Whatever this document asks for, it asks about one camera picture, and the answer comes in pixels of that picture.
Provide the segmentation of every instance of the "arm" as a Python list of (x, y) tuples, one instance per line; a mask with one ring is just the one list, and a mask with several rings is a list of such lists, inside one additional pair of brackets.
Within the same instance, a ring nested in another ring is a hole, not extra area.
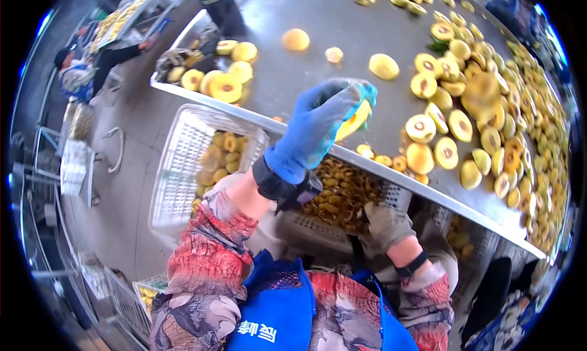
[(270, 204), (251, 170), (202, 201), (167, 264), (169, 287), (153, 301), (151, 349), (215, 349), (234, 331), (252, 263), (244, 241)]

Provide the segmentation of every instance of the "patterned sleeve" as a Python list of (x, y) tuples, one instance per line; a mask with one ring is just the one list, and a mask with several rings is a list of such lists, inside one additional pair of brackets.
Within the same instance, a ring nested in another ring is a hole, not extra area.
[(151, 350), (221, 348), (246, 300), (242, 269), (253, 260), (244, 242), (256, 225), (225, 190), (202, 201), (167, 264), (169, 287), (153, 300)]
[(401, 283), (400, 322), (421, 351), (446, 351), (454, 312), (449, 276), (439, 262), (416, 278)]

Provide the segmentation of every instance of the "blue apron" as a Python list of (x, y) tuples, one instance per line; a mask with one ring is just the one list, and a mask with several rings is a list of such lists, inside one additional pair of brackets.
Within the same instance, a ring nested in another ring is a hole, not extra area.
[[(244, 282), (248, 298), (239, 307), (241, 321), (229, 335), (227, 349), (307, 350), (312, 333), (312, 318), (316, 315), (316, 299), (302, 261), (299, 258), (293, 262), (274, 261), (271, 254), (263, 250), (255, 257), (254, 264), (253, 273)], [(283, 278), (283, 274), (291, 272), (297, 273), (299, 283), (288, 283), (288, 279)], [(277, 278), (283, 278), (283, 281), (275, 281)], [(356, 276), (359, 283), (367, 279), (365, 272)], [(267, 283), (275, 285), (272, 289), (266, 289)], [(379, 286), (377, 289), (382, 350), (418, 351), (407, 329), (384, 310)]]

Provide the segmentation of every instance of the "smartwatch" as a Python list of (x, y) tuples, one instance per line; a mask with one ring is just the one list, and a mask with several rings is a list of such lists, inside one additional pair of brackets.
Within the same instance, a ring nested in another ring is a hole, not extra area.
[(423, 248), (422, 253), (418, 255), (410, 264), (405, 267), (396, 267), (397, 275), (401, 278), (408, 278), (414, 275), (414, 272), (424, 264), (428, 259), (428, 251)]

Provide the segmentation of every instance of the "hand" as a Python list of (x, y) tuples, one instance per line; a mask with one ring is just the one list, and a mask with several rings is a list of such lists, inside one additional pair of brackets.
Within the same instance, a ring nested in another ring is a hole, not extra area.
[[(387, 252), (389, 248), (408, 237), (414, 237), (415, 239), (415, 231), (412, 230), (412, 221), (407, 214), (393, 207), (389, 207), (385, 203), (379, 203), (379, 205), (375, 206), (372, 202), (368, 202), (365, 205), (364, 211), (370, 222), (369, 232), (374, 242), (381, 245), (381, 252)], [(409, 264), (414, 258), (409, 259), (407, 263)], [(404, 267), (402, 264), (395, 263), (395, 260), (394, 264), (399, 267)]]
[(334, 143), (342, 122), (349, 120), (363, 100), (375, 107), (377, 89), (365, 80), (329, 79), (301, 93), (288, 129), (275, 147), (265, 150), (269, 168), (290, 184), (304, 180), (306, 170), (318, 166)]

